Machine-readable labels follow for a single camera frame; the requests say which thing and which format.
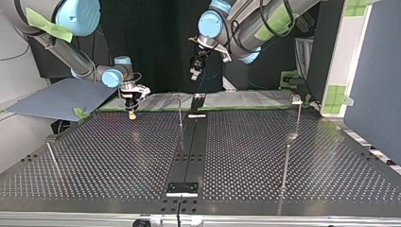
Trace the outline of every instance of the optical breadboard table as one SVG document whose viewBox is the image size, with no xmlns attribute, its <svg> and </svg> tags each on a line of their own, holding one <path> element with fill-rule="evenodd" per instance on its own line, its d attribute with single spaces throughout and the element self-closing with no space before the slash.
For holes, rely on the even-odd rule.
<svg viewBox="0 0 401 227">
<path fill-rule="evenodd" d="M 0 175 L 0 223 L 21 212 L 400 220 L 401 177 L 316 111 L 302 111 L 284 191 L 296 110 L 205 114 L 180 127 L 173 112 L 96 113 Z M 171 183 L 197 183 L 197 197 L 168 197 Z"/>
</svg>

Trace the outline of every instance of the small white object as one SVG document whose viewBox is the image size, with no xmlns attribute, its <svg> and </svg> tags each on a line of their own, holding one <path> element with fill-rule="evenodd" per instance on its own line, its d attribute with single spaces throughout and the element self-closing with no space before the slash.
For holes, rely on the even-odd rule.
<svg viewBox="0 0 401 227">
<path fill-rule="evenodd" d="M 206 114 L 190 114 L 188 118 L 204 118 Z"/>
<path fill-rule="evenodd" d="M 344 104 L 347 106 L 354 106 L 354 100 L 351 97 L 346 96 L 344 99 Z"/>
</svg>

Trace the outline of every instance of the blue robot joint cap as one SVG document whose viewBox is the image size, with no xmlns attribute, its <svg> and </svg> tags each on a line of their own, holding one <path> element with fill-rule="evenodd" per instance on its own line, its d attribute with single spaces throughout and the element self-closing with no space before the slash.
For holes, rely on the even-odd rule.
<svg viewBox="0 0 401 227">
<path fill-rule="evenodd" d="M 200 34 L 206 38 L 216 38 L 223 29 L 223 22 L 218 13 L 207 10 L 203 13 L 198 22 Z"/>
</svg>

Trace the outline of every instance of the silver pole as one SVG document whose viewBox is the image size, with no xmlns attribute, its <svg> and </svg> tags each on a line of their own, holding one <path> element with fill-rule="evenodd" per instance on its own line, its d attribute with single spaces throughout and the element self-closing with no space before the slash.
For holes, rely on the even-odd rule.
<svg viewBox="0 0 401 227">
<path fill-rule="evenodd" d="M 298 135 L 298 129 L 300 128 L 300 120 L 301 120 L 301 110 L 302 110 L 302 103 L 300 104 L 300 107 L 298 109 L 298 118 L 297 118 L 297 129 L 295 133 Z"/>
<path fill-rule="evenodd" d="M 289 161 L 289 151 L 291 149 L 291 145 L 287 144 L 286 147 L 286 159 L 284 160 L 284 172 L 283 172 L 283 181 L 281 183 L 281 190 L 286 190 L 286 180 L 287 180 L 287 172 L 288 172 L 288 161 Z"/>
<path fill-rule="evenodd" d="M 181 95 L 178 94 L 178 113 L 180 115 L 180 126 L 183 126 L 183 113 L 181 111 Z"/>
</svg>

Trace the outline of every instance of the metal frame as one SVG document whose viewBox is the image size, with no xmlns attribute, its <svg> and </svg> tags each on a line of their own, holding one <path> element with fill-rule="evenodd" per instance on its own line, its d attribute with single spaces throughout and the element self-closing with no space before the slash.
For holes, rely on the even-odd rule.
<svg viewBox="0 0 401 227">
<path fill-rule="evenodd" d="M 118 226 L 131 227 L 137 219 L 149 220 L 152 226 L 176 226 L 175 216 L 139 216 L 125 214 L 58 214 L 0 212 L 0 226 Z M 181 216 L 186 226 L 401 226 L 399 218 L 356 217 L 230 217 Z"/>
</svg>

